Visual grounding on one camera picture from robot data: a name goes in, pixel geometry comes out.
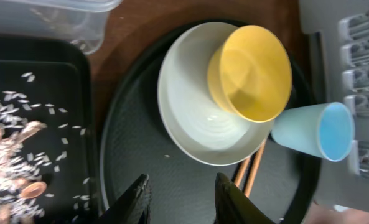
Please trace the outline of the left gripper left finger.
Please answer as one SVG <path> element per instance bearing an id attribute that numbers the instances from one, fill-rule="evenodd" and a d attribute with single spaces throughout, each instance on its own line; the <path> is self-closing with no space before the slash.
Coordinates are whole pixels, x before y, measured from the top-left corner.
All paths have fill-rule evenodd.
<path id="1" fill-rule="evenodd" d="M 100 216 L 97 224 L 150 224 L 151 186 L 141 174 L 117 201 Z"/>

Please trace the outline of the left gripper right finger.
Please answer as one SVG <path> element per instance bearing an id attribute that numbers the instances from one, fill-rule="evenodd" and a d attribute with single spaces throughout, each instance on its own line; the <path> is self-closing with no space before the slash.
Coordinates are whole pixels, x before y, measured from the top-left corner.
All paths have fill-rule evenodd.
<path id="1" fill-rule="evenodd" d="M 274 224 L 223 173 L 215 179 L 215 223 Z"/>

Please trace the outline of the peanut shells and rice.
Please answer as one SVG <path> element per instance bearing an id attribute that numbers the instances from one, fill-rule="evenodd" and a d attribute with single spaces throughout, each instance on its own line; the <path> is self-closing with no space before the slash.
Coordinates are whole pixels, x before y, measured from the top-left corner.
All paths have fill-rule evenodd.
<path id="1" fill-rule="evenodd" d="M 19 108 L 0 101 L 0 223 L 31 223 L 45 211 L 36 204 L 47 184 L 41 180 L 40 166 L 57 165 L 46 160 L 46 154 L 29 154 L 28 160 L 18 156 L 23 142 L 45 129 L 40 121 L 25 121 L 15 116 Z"/>

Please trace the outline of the light blue plastic cup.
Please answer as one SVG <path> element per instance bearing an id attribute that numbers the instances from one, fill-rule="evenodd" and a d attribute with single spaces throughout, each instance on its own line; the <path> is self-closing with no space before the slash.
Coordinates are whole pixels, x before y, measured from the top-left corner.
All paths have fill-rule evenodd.
<path id="1" fill-rule="evenodd" d="M 339 102 L 303 106 L 284 110 L 275 119 L 271 136 L 284 147 L 338 162 L 352 150 L 355 122 Z"/>

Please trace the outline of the wooden chopstick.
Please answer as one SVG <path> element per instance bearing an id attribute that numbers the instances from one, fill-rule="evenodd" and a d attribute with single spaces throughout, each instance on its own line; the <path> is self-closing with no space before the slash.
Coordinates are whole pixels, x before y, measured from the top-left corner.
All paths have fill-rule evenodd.
<path id="1" fill-rule="evenodd" d="M 242 182 L 243 176 L 249 166 L 251 157 L 247 157 L 245 160 L 243 160 L 239 166 L 238 172 L 236 173 L 235 179 L 234 179 L 234 184 L 237 187 L 240 187 L 240 184 Z"/>
<path id="2" fill-rule="evenodd" d="M 263 152 L 265 149 L 265 145 L 266 145 L 266 140 L 263 141 L 262 145 L 260 145 L 258 151 L 255 153 L 254 159 L 253 159 L 253 163 L 251 165 L 250 168 L 250 173 L 248 175 L 246 184 L 245 184 L 245 189 L 244 189 L 244 194 L 249 197 L 251 190 L 253 188 L 253 184 L 255 182 L 255 178 L 258 172 L 258 168 L 259 165 L 261 163 L 261 158 L 263 156 Z"/>

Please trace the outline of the grey round plate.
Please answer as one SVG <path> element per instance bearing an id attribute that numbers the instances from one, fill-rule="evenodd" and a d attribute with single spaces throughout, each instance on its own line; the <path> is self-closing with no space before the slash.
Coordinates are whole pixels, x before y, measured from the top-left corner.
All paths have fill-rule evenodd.
<path id="1" fill-rule="evenodd" d="M 271 121 L 253 123 L 226 112 L 210 95 L 208 62 L 236 29 L 206 22 L 186 30 L 167 51 L 159 72 L 157 100 L 166 131 L 189 157 L 211 166 L 252 155 L 273 127 Z"/>

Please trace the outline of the yellow bowl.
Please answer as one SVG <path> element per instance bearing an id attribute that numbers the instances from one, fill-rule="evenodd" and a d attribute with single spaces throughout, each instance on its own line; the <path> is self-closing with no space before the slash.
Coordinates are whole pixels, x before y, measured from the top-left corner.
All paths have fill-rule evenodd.
<path id="1" fill-rule="evenodd" d="M 281 41 L 261 26 L 233 31 L 212 55 L 207 83 L 223 110 L 251 122 L 274 120 L 292 91 L 292 69 Z"/>

